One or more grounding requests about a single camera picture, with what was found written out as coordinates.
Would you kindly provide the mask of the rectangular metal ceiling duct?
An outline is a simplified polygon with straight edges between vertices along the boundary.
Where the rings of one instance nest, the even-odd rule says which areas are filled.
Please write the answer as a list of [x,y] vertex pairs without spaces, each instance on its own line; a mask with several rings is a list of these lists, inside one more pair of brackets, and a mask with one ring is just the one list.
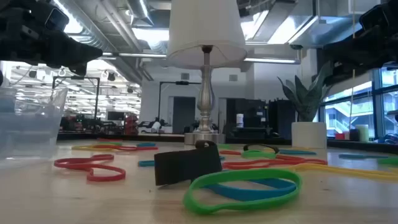
[[359,17],[382,0],[293,0],[277,3],[282,12],[290,13],[274,19],[278,25],[266,40],[268,44],[302,45],[317,48],[341,41],[359,31]]

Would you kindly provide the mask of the snake plant in white pot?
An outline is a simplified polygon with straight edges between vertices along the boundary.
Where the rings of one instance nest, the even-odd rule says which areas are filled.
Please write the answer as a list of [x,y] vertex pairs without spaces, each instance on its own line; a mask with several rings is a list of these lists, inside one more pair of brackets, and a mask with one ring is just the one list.
[[298,120],[292,123],[293,147],[324,149],[327,145],[326,124],[314,122],[314,117],[330,91],[325,79],[333,74],[333,64],[325,63],[316,79],[306,88],[299,77],[295,81],[281,81],[282,90],[286,98],[292,102]]

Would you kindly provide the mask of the black equipment cabinet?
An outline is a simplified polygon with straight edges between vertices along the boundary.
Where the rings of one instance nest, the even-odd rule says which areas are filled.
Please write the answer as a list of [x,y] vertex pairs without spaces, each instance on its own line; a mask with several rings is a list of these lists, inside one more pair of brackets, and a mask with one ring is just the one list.
[[[226,100],[223,134],[231,139],[264,139],[266,137],[267,103],[261,100],[230,98]],[[236,115],[244,115],[244,127],[236,126]]]

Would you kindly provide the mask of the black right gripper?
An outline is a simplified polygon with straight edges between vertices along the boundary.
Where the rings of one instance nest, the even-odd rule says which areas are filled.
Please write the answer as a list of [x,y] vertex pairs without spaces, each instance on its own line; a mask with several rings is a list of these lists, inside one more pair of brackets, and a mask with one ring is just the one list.
[[335,66],[332,85],[350,79],[353,69],[381,68],[385,63],[398,63],[398,0],[386,0],[382,5],[388,27],[362,28],[357,37],[323,46]]

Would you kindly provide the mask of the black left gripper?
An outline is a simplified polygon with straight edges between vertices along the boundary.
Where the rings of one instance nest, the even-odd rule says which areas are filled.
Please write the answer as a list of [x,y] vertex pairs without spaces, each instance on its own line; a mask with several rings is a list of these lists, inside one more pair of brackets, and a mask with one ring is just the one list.
[[51,0],[0,0],[0,60],[70,67],[84,77],[103,51],[54,32]]

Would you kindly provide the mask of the clear plastic bin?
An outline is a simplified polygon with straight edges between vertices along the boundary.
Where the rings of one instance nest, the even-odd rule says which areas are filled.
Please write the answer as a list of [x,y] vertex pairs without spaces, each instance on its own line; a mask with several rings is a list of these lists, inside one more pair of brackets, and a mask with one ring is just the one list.
[[0,88],[0,169],[50,159],[68,90]]

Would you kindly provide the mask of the pale green cylinder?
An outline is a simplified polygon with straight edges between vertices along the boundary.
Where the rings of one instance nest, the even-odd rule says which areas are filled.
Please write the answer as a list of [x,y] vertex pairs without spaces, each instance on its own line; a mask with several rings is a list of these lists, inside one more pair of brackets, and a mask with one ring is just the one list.
[[355,128],[359,133],[359,141],[369,142],[369,126],[367,124],[357,124]]

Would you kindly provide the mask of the wide blue rubber band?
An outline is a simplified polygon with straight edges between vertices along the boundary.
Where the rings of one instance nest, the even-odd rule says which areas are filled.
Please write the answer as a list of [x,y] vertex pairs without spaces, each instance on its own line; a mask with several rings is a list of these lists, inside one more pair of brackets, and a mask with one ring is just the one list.
[[229,187],[221,184],[206,185],[203,188],[208,189],[220,196],[237,200],[240,202],[248,202],[252,200],[262,200],[274,197],[280,197],[285,194],[292,193],[296,188],[296,184],[283,179],[257,179],[250,180],[256,184],[271,187],[271,190],[254,190],[240,189],[237,187]]

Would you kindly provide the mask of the black monitor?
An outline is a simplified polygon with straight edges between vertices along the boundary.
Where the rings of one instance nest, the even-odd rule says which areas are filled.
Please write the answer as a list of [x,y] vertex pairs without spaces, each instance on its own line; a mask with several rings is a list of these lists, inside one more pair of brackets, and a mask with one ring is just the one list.
[[124,112],[120,111],[109,111],[107,113],[108,121],[124,121],[125,115]]

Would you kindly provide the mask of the black metal frame rig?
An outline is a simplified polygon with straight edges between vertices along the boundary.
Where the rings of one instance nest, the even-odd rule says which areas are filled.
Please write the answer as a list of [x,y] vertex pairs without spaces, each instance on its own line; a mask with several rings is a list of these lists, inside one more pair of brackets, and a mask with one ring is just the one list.
[[158,110],[157,117],[161,119],[161,99],[162,99],[162,85],[163,84],[174,84],[174,85],[201,85],[200,82],[188,82],[188,81],[175,81],[175,82],[159,82],[159,98],[158,98]]
[[86,76],[60,76],[56,75],[52,77],[52,89],[54,90],[56,87],[56,80],[57,79],[71,79],[71,80],[96,80],[97,84],[94,85],[96,88],[96,98],[95,98],[95,113],[94,113],[94,119],[97,119],[98,117],[98,100],[99,100],[99,94],[100,94],[100,78],[98,77],[86,77]]

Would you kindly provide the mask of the ceiling light bar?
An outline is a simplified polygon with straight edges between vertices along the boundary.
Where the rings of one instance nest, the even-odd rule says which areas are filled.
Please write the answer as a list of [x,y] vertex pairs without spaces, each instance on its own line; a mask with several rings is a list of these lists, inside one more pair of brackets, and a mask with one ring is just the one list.
[[104,57],[131,57],[131,58],[167,58],[166,54],[145,54],[145,53],[118,53],[103,52]]
[[300,60],[281,58],[245,58],[244,62],[250,63],[276,63],[276,64],[301,64]]

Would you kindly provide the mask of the wide green rubber band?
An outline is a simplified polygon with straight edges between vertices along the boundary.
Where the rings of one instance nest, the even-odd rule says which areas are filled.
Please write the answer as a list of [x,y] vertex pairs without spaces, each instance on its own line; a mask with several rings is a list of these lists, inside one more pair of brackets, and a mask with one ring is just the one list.
[[[193,191],[206,185],[218,184],[220,182],[233,182],[243,180],[259,180],[266,177],[276,179],[287,179],[295,183],[295,190],[269,199],[250,200],[248,202],[224,203],[219,205],[204,205],[197,202],[193,197]],[[302,179],[295,172],[287,169],[253,169],[253,170],[227,170],[213,174],[203,175],[195,179],[186,191],[183,204],[185,208],[199,215],[215,213],[219,210],[262,210],[276,208],[298,197],[302,187]]]

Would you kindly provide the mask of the wide black rubber band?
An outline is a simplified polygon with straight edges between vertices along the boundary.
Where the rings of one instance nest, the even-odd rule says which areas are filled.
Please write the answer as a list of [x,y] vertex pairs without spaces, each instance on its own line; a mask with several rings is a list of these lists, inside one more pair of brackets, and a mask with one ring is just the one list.
[[196,143],[188,151],[163,152],[154,155],[155,185],[172,185],[195,180],[222,170],[218,147],[213,142]]
[[217,148],[217,144],[213,141],[207,141],[207,140],[197,140],[195,143],[195,148],[196,149],[204,149],[207,147],[215,147]]

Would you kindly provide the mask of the thin black rubber band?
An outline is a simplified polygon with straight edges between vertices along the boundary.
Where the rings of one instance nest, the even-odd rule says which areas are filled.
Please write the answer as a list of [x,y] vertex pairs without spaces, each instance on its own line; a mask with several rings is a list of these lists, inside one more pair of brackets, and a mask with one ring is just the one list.
[[275,154],[278,154],[280,152],[278,147],[269,146],[266,144],[247,144],[247,145],[243,146],[243,151],[248,151],[251,146],[261,146],[261,147],[269,148],[269,149],[272,149]]

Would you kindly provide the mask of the red shelf cart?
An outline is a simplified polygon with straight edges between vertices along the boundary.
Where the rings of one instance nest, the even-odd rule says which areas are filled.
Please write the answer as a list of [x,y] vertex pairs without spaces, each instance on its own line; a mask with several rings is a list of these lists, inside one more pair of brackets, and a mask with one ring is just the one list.
[[138,118],[134,114],[125,117],[125,120],[124,120],[124,134],[125,135],[130,135],[130,136],[138,135],[137,121],[138,121]]

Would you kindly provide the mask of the round silver ceiling duct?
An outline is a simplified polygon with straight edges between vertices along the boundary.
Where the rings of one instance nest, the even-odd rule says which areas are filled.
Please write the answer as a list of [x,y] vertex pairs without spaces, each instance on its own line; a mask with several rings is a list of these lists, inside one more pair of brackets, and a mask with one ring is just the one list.
[[147,0],[126,0],[126,5],[130,12],[130,25],[133,26],[137,21],[142,21],[151,27],[154,25]]

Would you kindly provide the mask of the grey door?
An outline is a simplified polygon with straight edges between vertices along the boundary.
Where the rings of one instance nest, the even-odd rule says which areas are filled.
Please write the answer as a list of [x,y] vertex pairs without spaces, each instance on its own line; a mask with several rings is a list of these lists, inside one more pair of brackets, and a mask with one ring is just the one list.
[[195,121],[195,98],[175,96],[173,103],[172,127],[174,134],[189,133]]

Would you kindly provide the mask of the blue bundle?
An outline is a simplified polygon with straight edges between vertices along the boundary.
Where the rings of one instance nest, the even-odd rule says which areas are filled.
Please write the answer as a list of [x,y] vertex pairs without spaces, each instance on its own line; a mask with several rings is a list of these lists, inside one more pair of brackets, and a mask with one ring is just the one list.
[[398,134],[389,133],[377,140],[378,143],[384,144],[398,144]]

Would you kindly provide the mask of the white shade silver table lamp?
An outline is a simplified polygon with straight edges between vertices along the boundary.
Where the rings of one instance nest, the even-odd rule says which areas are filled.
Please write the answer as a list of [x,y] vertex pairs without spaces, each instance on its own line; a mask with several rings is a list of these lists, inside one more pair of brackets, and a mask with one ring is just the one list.
[[173,67],[201,71],[199,126],[185,134],[186,145],[220,141],[211,127],[215,97],[211,73],[241,63],[247,54],[236,0],[172,0],[167,61]]

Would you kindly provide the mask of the tall black cabinet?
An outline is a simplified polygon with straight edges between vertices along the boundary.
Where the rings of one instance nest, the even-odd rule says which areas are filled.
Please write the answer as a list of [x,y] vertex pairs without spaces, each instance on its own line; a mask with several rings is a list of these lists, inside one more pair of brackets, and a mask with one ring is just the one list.
[[289,100],[269,102],[269,126],[280,138],[292,139],[292,123],[296,121],[296,110]]

